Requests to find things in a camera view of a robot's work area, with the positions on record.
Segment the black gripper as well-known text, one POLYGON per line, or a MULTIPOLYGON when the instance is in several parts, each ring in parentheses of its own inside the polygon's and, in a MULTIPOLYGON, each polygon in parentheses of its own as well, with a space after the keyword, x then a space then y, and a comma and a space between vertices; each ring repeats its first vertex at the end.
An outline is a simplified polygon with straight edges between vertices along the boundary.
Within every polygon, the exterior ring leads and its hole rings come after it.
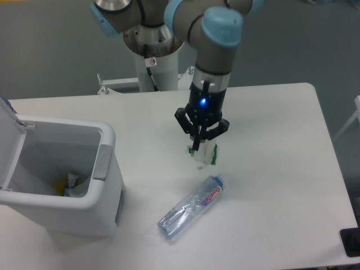
POLYGON ((180 107, 174 116, 185 134, 193 140, 192 149, 199 150, 200 143, 211 141, 228 131, 229 121, 222 118, 222 106, 226 89, 221 92, 204 92, 202 88, 190 85, 190 97, 186 108, 180 107), (218 122, 215 128, 207 130, 204 124, 211 126, 218 122))

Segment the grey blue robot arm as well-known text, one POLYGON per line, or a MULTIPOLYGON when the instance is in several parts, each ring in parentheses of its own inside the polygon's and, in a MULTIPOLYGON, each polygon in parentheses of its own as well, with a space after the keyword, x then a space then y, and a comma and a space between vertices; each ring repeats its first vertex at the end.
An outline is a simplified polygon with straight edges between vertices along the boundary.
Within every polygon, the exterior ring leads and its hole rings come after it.
POLYGON ((243 17, 262 1, 93 1, 91 12, 107 36, 122 34, 143 59, 161 58, 187 43, 197 52, 190 97, 175 112, 192 148, 228 130, 222 106, 242 37, 243 17))

